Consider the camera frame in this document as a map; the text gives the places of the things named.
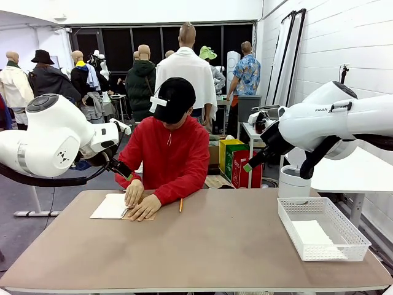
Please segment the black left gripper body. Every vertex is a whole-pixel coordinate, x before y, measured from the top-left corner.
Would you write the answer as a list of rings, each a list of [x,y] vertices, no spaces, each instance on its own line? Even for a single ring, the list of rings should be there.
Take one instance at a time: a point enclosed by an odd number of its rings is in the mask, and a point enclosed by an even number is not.
[[[131,174],[131,169],[127,165],[117,159],[111,159],[107,165],[107,171],[119,174],[123,178],[127,178]]]

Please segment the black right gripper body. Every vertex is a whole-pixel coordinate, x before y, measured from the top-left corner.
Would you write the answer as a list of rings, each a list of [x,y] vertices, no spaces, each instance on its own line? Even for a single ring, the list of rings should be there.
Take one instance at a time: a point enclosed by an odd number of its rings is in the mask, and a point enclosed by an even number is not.
[[[277,165],[283,152],[284,150],[282,146],[265,146],[249,160],[248,164],[251,169],[254,169],[263,163],[272,163]]]

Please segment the person's right hand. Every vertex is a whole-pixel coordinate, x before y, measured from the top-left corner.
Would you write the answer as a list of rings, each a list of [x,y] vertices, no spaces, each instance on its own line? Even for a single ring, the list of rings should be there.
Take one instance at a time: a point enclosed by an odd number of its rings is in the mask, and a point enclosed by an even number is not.
[[[134,208],[144,192],[144,186],[139,179],[134,179],[128,185],[125,191],[125,205],[128,208]]]

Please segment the person's left hand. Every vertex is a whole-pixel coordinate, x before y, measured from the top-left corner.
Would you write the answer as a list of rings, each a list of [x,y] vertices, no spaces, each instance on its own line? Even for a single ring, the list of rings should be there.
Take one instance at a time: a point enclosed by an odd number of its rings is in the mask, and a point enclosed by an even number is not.
[[[127,217],[131,221],[143,221],[151,218],[161,208],[161,202],[155,194],[145,197],[140,204],[131,209]]]

